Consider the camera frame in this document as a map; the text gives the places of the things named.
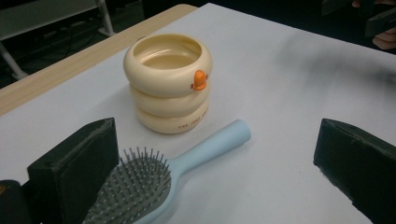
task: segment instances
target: wooden table edge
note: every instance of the wooden table edge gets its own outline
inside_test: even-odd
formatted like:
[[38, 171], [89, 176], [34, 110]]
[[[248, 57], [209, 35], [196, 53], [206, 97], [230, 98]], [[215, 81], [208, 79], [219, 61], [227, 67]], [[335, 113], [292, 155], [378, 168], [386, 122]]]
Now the wooden table edge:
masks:
[[4, 87], [0, 90], [0, 116], [95, 66], [120, 50], [131, 46], [137, 39], [161, 29], [195, 9], [196, 7], [185, 4], [171, 7], [29, 77]]

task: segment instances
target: hairbrush bristle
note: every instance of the hairbrush bristle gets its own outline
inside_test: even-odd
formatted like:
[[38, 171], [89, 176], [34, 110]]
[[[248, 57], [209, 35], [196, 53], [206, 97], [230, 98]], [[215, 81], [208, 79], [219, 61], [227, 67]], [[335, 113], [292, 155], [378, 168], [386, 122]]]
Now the hairbrush bristle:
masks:
[[160, 152], [124, 150], [83, 223], [133, 223], [166, 199], [171, 176]]

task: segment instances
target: table surface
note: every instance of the table surface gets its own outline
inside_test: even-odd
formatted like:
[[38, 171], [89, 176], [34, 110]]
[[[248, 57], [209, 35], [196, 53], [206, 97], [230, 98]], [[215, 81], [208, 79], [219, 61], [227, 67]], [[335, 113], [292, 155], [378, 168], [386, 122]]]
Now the table surface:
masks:
[[[135, 117], [122, 59], [153, 31], [193, 36], [213, 56], [209, 110], [186, 133], [154, 133]], [[154, 223], [371, 223], [313, 156], [323, 118], [396, 145], [396, 56], [212, 4], [174, 7], [111, 38], [0, 91], [1, 179], [24, 183], [27, 165], [98, 119], [115, 118], [120, 149], [167, 158], [242, 119], [252, 139], [183, 175]]]

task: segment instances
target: chair leg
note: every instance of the chair leg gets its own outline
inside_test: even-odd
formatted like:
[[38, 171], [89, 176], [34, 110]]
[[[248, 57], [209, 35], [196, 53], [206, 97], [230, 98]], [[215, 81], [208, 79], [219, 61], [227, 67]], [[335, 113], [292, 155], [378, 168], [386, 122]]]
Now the chair leg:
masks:
[[96, 5], [99, 8], [99, 11], [100, 11], [100, 14], [102, 17], [103, 26], [104, 26], [98, 30], [99, 33], [101, 33], [102, 35], [107, 35], [107, 36], [114, 35], [115, 33], [113, 31], [113, 26], [111, 25], [110, 16], [108, 15], [106, 1], [105, 0], [95, 0], [95, 1], [96, 1]]
[[8, 66], [11, 68], [13, 74], [12, 76], [15, 77], [17, 80], [21, 80], [24, 77], [28, 77], [29, 75], [21, 70], [21, 68], [18, 66], [18, 64], [14, 61], [12, 56], [9, 54], [8, 50], [0, 41], [0, 53], [3, 56], [4, 60], [8, 64]]

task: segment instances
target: stacked ring container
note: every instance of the stacked ring container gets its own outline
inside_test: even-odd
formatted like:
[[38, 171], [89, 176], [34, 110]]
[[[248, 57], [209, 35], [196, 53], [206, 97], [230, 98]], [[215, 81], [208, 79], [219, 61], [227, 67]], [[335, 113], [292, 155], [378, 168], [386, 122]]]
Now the stacked ring container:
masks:
[[195, 127], [209, 106], [212, 64], [207, 47], [186, 35], [152, 35], [137, 41], [123, 66], [138, 119], [159, 133]]

